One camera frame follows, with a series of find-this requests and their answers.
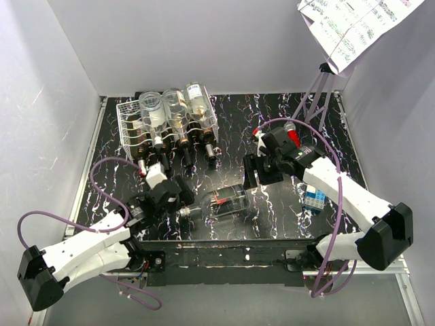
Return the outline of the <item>small bottle white cap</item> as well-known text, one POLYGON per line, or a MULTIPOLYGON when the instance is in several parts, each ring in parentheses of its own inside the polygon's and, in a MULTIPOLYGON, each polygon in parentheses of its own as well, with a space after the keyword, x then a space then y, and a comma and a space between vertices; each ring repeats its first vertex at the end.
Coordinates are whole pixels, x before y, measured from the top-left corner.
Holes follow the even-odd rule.
POLYGON ((207 192, 196 205, 178 210, 181 217, 217 218, 247 210, 249 199, 241 184, 207 192))

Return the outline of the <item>dark green wine bottle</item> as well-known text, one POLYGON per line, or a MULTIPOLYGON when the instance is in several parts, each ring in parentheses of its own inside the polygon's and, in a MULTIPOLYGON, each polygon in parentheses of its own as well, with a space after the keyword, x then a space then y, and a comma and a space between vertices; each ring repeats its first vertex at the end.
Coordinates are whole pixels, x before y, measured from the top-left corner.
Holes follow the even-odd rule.
POLYGON ((192 168, 193 162, 191 158, 190 148, 191 142, 188 137, 188 134, 173 132, 173 138, 175 142, 175 146, 178 149, 179 153, 184 157, 184 165, 186 168, 192 168))

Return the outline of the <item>dark wine bottle neck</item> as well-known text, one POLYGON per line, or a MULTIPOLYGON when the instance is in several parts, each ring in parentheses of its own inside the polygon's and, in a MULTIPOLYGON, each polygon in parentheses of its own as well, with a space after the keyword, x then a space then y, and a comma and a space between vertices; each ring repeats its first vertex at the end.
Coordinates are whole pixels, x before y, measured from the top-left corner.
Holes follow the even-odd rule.
POLYGON ((171 163, 169 160, 169 154, 171 152, 171 140, 168 132, 163 132, 157 144, 157 152, 160 163, 164 167, 164 172, 166 174, 171 172, 171 163))

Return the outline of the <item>olive green wine bottle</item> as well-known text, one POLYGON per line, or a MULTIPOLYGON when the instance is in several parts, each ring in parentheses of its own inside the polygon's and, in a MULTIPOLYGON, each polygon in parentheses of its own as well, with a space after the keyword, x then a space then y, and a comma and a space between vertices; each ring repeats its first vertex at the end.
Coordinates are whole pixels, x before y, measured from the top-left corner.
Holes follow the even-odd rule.
POLYGON ((147 143, 147 132, 139 115, 132 115, 128 118, 128 135, 133 161, 139 167, 139 175, 145 177, 147 175, 146 161, 150 150, 147 143))

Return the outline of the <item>clear round glass bottle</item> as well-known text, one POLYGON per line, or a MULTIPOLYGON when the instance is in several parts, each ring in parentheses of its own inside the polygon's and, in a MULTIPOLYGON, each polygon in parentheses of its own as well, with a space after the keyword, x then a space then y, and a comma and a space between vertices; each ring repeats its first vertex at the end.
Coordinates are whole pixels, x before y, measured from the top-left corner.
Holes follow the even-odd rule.
POLYGON ((216 118, 206 87, 193 81, 186 85, 185 91, 192 118, 200 124, 205 132, 213 132, 216 118))

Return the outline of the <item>clear bottle black cap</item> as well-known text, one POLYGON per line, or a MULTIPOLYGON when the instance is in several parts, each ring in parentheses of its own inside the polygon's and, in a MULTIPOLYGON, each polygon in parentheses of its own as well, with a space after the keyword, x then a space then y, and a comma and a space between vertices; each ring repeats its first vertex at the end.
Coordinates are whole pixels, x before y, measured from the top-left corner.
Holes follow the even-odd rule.
POLYGON ((188 124, 190 121, 188 106, 182 91, 170 88, 162 93, 167 122, 181 148, 190 146, 188 138, 188 124))

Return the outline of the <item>clear bottle white cap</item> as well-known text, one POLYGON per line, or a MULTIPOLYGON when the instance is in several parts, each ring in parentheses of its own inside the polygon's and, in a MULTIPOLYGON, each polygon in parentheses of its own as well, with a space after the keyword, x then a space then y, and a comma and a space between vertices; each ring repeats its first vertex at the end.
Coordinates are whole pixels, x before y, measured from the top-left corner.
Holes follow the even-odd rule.
POLYGON ((158 139, 167 128, 162 96, 158 92, 144 92, 138 101, 143 125, 151 135, 153 147, 157 149, 158 139))

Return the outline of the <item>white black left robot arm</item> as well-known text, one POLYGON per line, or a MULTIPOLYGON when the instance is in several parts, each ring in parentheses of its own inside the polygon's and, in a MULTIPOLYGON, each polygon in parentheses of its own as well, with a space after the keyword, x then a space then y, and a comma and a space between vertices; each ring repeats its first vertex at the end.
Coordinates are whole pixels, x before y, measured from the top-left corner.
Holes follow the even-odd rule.
POLYGON ((194 193, 181 176, 163 180, 129 198, 96 224, 57 244, 25 246, 17 278, 38 312, 54 305, 72 287, 112 270, 136 272, 154 264, 135 236, 183 206, 194 193))

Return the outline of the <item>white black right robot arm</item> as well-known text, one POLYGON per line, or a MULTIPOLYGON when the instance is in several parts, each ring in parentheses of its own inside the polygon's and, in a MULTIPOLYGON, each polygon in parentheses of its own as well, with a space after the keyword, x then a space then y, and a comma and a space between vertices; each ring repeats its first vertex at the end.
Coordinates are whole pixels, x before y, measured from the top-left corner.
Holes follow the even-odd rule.
POLYGON ((413 244, 413 212, 400 202, 392 205, 364 189, 335 167, 320 149, 297 146, 284 128, 255 130, 256 153, 243 158, 245 189, 296 177, 323 192, 353 218, 359 232, 317 237, 296 261, 323 270, 332 261, 361 260, 385 270, 413 244))

